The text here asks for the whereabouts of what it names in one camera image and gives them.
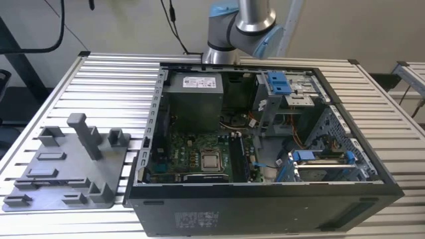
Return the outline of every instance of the gray robot arm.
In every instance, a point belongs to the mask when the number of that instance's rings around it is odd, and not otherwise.
[[[230,0],[210,6],[206,64],[238,64],[239,49],[258,59],[270,56],[282,38],[267,0]]]

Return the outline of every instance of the gray plastic holder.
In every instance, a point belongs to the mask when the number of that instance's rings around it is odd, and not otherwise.
[[[85,118],[67,118],[75,133],[43,127],[41,146],[3,198],[5,212],[111,207],[130,135],[115,128],[98,133]]]

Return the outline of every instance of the label sticker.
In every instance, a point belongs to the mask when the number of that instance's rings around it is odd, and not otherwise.
[[[183,88],[215,88],[214,77],[183,77]]]
[[[249,127],[254,127],[254,124],[257,123],[257,121],[254,120],[254,119],[251,119],[250,121],[249,121]]]
[[[215,228],[218,212],[181,212],[174,213],[177,228]]]

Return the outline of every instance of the motherboard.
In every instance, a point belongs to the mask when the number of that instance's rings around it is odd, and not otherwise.
[[[171,132],[151,183],[261,182],[250,135]]]

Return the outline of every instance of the slotted aluminum surface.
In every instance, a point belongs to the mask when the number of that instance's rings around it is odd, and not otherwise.
[[[406,62],[396,64],[392,74],[399,75],[420,97],[425,98],[425,62]]]
[[[3,213],[0,211],[0,236],[25,238],[145,238],[131,209],[119,205],[130,163],[141,138],[146,110],[159,62],[197,63],[197,56],[146,56],[90,54],[73,63],[49,99],[33,117],[19,138],[0,161],[0,204],[11,191],[38,148],[43,125],[58,125],[71,132],[65,119],[82,112],[87,125],[99,132],[121,127],[131,134],[121,173],[115,205],[106,210],[69,210]],[[425,238],[425,140],[423,131],[394,104],[363,69],[346,60],[275,58],[258,61],[242,58],[243,65],[318,67],[350,112],[355,124],[375,149],[406,196],[382,209],[348,232],[303,235],[249,235],[225,238]]]

